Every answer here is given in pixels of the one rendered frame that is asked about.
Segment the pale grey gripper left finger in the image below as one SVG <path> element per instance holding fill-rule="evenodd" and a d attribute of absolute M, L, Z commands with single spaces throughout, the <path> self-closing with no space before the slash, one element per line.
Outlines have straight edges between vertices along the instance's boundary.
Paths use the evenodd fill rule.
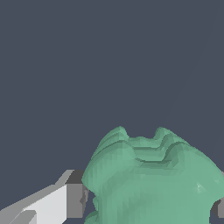
<path fill-rule="evenodd" d="M 67 218 L 82 218 L 89 193 L 83 173 L 66 170 L 55 184 L 2 209 L 0 224 L 62 224 Z"/>

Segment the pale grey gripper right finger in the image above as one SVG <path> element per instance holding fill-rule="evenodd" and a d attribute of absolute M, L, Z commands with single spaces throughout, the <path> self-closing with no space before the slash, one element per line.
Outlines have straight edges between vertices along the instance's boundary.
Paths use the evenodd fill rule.
<path fill-rule="evenodd" d="M 218 171 L 213 178 L 213 198 L 211 212 L 218 218 L 224 218 L 224 171 Z"/>

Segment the green lumpy figurine object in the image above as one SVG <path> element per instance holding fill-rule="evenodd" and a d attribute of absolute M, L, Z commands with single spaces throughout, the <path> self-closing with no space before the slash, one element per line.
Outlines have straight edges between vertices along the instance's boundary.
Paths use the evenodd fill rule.
<path fill-rule="evenodd" d="M 200 150 L 159 127 L 153 138 L 112 129 L 82 176 L 95 210 L 84 224 L 210 224 L 224 175 Z"/>

